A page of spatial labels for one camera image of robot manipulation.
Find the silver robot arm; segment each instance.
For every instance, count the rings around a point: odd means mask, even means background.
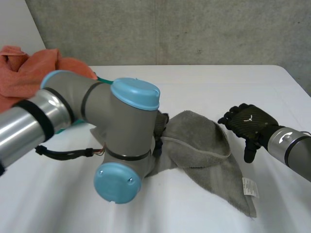
[[[0,115],[2,173],[55,132],[81,119],[105,134],[103,164],[94,186],[108,201],[126,203],[153,168],[153,137],[159,89],[145,81],[122,78],[112,85],[69,71],[45,77],[41,90]]]
[[[269,126],[259,143],[280,162],[311,182],[311,137],[282,126]]]

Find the light blue joint cap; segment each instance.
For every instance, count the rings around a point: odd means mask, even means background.
[[[134,199],[140,191],[141,180],[138,174],[126,165],[105,163],[96,170],[94,186],[105,200],[124,204]]]
[[[160,90],[155,85],[133,78],[119,78],[111,92],[122,102],[138,109],[153,111],[159,108]]]
[[[73,73],[71,71],[68,71],[68,70],[54,70],[50,73],[48,73],[42,80],[41,82],[41,85],[40,85],[40,89],[43,89],[45,87],[45,85],[47,84],[47,81],[53,77],[55,74],[58,74],[58,73]]]

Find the gray towel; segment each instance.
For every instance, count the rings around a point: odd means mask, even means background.
[[[247,216],[256,217],[251,197],[243,194],[239,165],[218,124],[184,111],[169,121],[162,141],[162,155],[148,176],[175,167],[184,169],[199,186],[227,200]]]

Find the white wall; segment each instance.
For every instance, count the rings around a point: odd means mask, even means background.
[[[28,54],[45,49],[24,0],[0,0],[0,48],[20,46]]]

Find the glove finger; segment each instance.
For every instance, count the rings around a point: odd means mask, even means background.
[[[242,110],[244,110],[244,109],[246,109],[246,108],[249,108],[249,105],[246,104],[246,103],[243,103],[243,104],[241,104],[241,105],[239,106],[239,110],[240,110],[240,111],[242,111]]]
[[[228,120],[232,120],[234,115],[235,115],[234,113],[226,112],[225,115],[224,115],[224,118],[227,118]]]
[[[217,123],[218,123],[218,124],[224,124],[225,127],[226,127],[228,130],[231,130],[230,127],[228,126],[228,123],[229,123],[228,119],[222,117],[222,118],[220,118],[220,119],[217,121]]]
[[[254,161],[257,149],[260,147],[257,146],[254,142],[246,140],[245,149],[244,149],[244,161],[248,164]]]
[[[232,113],[239,113],[240,112],[240,109],[238,106],[233,106],[232,108],[230,108],[229,112],[232,112]]]

